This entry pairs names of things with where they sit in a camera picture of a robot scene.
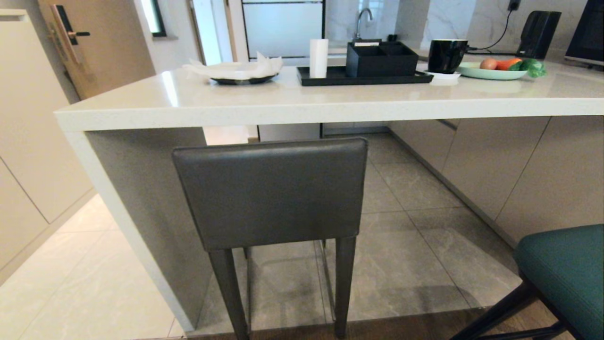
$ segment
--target egg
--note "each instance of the egg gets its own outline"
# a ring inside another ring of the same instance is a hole
[[[480,68],[485,70],[494,70],[497,67],[497,60],[493,58],[487,58],[480,63]]]

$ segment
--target power cord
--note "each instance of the power cord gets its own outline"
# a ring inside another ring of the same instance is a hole
[[[501,34],[501,37],[491,46],[487,46],[487,47],[482,47],[482,48],[477,48],[477,47],[470,47],[468,46],[467,50],[468,51],[478,51],[478,50],[488,50],[489,48],[499,44],[499,42],[503,39],[503,36],[506,35],[506,31],[507,31],[507,26],[510,23],[510,15],[512,15],[512,11],[510,10],[510,12],[507,14],[507,18],[506,18],[506,27],[503,29],[503,33]]]

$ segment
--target black cup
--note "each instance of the black cup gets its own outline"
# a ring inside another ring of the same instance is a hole
[[[467,50],[467,40],[433,40],[428,56],[428,71],[452,74]]]

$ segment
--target carrot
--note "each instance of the carrot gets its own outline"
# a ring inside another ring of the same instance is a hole
[[[501,70],[501,71],[507,71],[508,68],[510,68],[512,65],[514,65],[518,62],[522,62],[522,59],[513,58],[513,59],[508,59],[508,60],[498,60],[497,67],[495,69]]]

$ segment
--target stool backrest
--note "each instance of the stool backrest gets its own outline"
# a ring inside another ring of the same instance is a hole
[[[359,233],[363,138],[177,148],[172,158],[206,251]]]

